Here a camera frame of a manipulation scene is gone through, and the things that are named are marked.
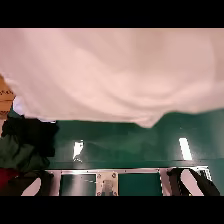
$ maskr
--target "red fabric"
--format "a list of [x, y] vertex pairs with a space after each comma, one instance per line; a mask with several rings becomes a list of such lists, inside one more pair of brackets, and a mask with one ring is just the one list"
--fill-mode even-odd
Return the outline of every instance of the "red fabric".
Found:
[[0, 168], [0, 189], [8, 183], [10, 179], [19, 175], [19, 172], [14, 169]]

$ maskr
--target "pile of clothes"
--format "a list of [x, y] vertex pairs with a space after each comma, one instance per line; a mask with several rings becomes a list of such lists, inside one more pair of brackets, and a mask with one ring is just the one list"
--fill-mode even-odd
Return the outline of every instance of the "pile of clothes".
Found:
[[[18, 104], [13, 105], [15, 112], [18, 108]], [[8, 115], [2, 126], [0, 195], [21, 195], [37, 178], [41, 179], [41, 186], [43, 180], [48, 183], [52, 178], [43, 170], [50, 164], [47, 157], [55, 154], [54, 136], [58, 131], [57, 123], [25, 118], [21, 110], [17, 114], [18, 117]]]

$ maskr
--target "dark green fabric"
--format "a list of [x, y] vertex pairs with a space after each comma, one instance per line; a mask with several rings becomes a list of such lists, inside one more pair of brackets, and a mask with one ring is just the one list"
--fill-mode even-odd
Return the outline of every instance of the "dark green fabric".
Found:
[[49, 160], [41, 157], [29, 144], [19, 145], [15, 135], [0, 138], [0, 167], [13, 168], [20, 172], [45, 169]]

